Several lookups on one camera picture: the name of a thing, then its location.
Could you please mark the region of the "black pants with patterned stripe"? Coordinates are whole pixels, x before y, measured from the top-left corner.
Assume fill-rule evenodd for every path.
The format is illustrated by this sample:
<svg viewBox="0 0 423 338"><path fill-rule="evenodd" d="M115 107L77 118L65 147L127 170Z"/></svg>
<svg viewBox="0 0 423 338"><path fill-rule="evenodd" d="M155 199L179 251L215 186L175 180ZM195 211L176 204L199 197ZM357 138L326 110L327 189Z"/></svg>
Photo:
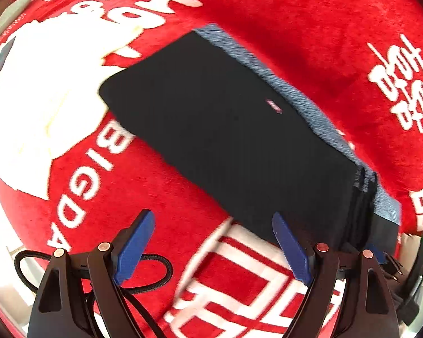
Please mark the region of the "black pants with patterned stripe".
<svg viewBox="0 0 423 338"><path fill-rule="evenodd" d="M99 95L127 131L274 241L282 214L312 243L393 253L400 206L318 107L217 25L112 75Z"/></svg>

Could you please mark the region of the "red bedspread with white characters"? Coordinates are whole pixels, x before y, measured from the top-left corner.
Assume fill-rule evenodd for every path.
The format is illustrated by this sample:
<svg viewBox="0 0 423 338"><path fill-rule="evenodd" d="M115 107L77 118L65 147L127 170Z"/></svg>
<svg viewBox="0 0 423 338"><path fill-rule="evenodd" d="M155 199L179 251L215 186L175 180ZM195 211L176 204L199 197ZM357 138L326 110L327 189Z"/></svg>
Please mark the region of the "red bedspread with white characters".
<svg viewBox="0 0 423 338"><path fill-rule="evenodd" d="M264 240L120 125L112 75L217 25L310 99L400 206L396 249L423 235L420 0L11 0L0 17L0 204L25 259L29 337L398 337L367 247L311 244L310 286ZM148 209L130 279L112 241Z"/></svg>

